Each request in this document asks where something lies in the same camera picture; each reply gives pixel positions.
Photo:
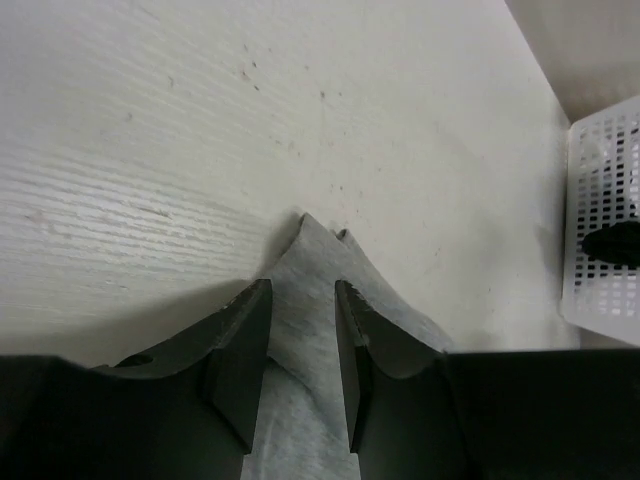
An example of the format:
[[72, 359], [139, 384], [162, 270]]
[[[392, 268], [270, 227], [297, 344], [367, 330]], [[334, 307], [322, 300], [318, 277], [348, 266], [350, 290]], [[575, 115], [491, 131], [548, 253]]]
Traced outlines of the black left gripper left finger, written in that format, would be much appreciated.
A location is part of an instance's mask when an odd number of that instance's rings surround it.
[[237, 479], [251, 451], [272, 286], [115, 366], [1, 360], [5, 479]]

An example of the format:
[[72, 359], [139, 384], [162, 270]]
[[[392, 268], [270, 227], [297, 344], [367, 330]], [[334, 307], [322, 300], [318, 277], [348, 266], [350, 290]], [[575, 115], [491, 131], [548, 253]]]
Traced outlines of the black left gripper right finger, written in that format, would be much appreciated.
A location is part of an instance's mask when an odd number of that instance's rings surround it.
[[444, 353], [335, 285], [350, 450], [364, 479], [635, 479], [635, 349]]

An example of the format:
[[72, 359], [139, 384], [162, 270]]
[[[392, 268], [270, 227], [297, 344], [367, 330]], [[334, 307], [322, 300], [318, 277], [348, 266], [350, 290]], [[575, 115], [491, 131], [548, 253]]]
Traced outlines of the grey tank top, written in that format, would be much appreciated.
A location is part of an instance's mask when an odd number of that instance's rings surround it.
[[267, 271], [273, 289], [268, 362], [244, 479], [356, 479], [335, 326], [335, 284], [352, 283], [374, 308], [438, 350], [451, 338], [406, 303], [368, 259], [353, 234], [304, 214]]

